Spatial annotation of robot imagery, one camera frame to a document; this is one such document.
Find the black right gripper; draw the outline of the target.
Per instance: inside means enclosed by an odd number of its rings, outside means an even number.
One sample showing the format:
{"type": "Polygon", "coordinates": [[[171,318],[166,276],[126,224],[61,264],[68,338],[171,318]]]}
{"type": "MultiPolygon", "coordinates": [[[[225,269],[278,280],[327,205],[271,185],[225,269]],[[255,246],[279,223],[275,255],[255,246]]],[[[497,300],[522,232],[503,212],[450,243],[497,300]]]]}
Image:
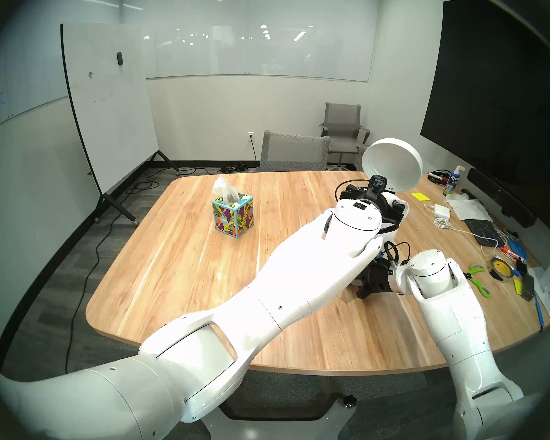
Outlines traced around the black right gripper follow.
{"type": "Polygon", "coordinates": [[[393,293],[390,276],[394,275],[394,265],[390,261],[372,261],[355,278],[356,297],[366,299],[372,293],[393,293]]]}

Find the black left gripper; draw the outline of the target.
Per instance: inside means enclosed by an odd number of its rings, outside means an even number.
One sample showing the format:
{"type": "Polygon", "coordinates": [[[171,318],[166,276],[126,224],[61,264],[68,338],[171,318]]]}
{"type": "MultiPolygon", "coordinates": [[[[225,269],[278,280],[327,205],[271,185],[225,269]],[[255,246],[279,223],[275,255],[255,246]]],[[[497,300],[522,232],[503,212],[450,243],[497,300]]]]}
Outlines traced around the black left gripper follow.
{"type": "Polygon", "coordinates": [[[405,217],[405,203],[399,202],[393,192],[373,190],[365,187],[347,187],[340,193],[340,199],[367,199],[375,204],[383,223],[399,225],[405,217]]]}

